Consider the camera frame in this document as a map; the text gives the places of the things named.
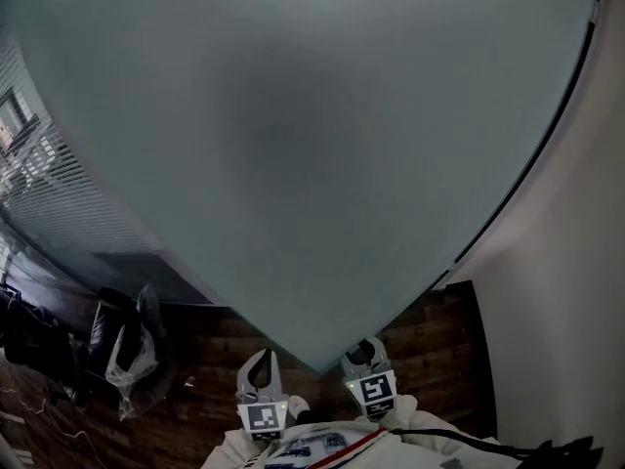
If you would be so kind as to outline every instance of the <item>plastic bag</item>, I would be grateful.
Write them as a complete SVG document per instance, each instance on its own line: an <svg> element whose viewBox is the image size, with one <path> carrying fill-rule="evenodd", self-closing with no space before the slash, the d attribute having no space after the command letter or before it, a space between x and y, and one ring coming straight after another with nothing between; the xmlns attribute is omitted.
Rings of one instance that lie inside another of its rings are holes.
<svg viewBox="0 0 625 469"><path fill-rule="evenodd" d="M121 366L117 364L117 355L119 354L119 349L124 338L124 330L125 326L119 330L115 346L108 360L105 378L106 382L117 388L122 399L127 400L130 398L135 385L141 379L156 370L158 361L156 360L154 340L146 328L141 325L141 349L130 365L130 368L128 368L128 371L124 371Z"/></svg>
<svg viewBox="0 0 625 469"><path fill-rule="evenodd" d="M120 420L139 417L163 400L178 373L176 352L171 339L161 338L155 342L159 366L137 384L129 399L120 400Z"/></svg>
<svg viewBox="0 0 625 469"><path fill-rule="evenodd" d="M154 287L149 283L139 292L137 311L139 311L141 323L147 328L147 331L151 333L154 339L159 339L167 335L160 319L158 295L156 295Z"/></svg>
<svg viewBox="0 0 625 469"><path fill-rule="evenodd" d="M148 283L137 299L141 320L142 347L127 372L116 363L115 357L123 341L119 332L106 370L106 380L117 387L119 419L143 415L165 398L178 372L173 342L167 337L160 317L158 296Z"/></svg>

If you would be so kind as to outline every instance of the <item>wooden floor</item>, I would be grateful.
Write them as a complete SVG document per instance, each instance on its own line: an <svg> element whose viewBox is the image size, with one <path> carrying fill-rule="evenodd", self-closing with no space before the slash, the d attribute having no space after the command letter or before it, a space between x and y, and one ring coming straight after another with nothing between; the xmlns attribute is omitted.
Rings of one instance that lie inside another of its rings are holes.
<svg viewBox="0 0 625 469"><path fill-rule="evenodd" d="M84 304L80 325L87 328L96 302L87 299ZM67 306L71 314L59 316L75 322L76 308ZM54 311L62 313L63 305L55 305ZM47 403L46 411L35 415L16 395L0 394L0 409L25 420L23 425L1 422L0 430L12 447L31 451L36 468L101 467L84 436L74 440L60 432L84 430L108 469L199 468L224 432L239 427L234 407L236 372L266 347L278 352L287 394L303 396L336 419L357 415L337 367L319 377L234 311L167 305L162 315L179 359L179 374L165 401L140 419L120 422L114 405L91 403L79 411L69 402ZM470 434L496 434L488 354L470 283L423 296L379 337L393 361L402 394L414 395L421 409ZM191 377L193 387L186 387ZM4 356L0 356L0 387L19 391L23 402L35 410L49 397L43 377L7 363Z"/></svg>

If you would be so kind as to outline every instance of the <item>white wall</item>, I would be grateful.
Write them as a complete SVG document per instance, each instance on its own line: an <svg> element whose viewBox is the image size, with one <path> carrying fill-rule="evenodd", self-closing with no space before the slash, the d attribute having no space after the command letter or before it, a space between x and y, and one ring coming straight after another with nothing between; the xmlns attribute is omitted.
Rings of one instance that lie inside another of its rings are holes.
<svg viewBox="0 0 625 469"><path fill-rule="evenodd" d="M606 84L613 96L599 111L594 142L536 220L473 269L472 278L500 440L531 446L593 435L606 447L603 467L619 468L625 463L625 70L623 53L613 53L625 51L625 0L611 0L604 10L608 39L598 58L615 61Z"/></svg>
<svg viewBox="0 0 625 469"><path fill-rule="evenodd" d="M317 368L493 212L593 0L16 0L38 91L96 182Z"/></svg>

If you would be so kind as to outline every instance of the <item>red stripe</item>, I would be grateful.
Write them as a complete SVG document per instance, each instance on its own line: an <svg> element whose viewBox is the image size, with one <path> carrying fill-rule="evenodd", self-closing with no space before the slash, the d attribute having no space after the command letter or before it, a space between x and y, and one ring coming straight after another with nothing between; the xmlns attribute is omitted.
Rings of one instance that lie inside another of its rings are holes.
<svg viewBox="0 0 625 469"><path fill-rule="evenodd" d="M371 433L370 435L365 436L364 438L362 438L362 440L355 442L350 447L347 447L344 450L338 451L334 455L330 455L329 457L324 458L323 460L319 460L317 463L313 464L312 466L309 466L309 469L318 469L320 467L323 467L324 465L334 462L335 460L338 460L339 458L342 458L348 453L350 453L350 451L359 449L363 445L369 443L376 436L380 436L380 434L384 433L385 431L386 429L378 429L375 433Z"/></svg>

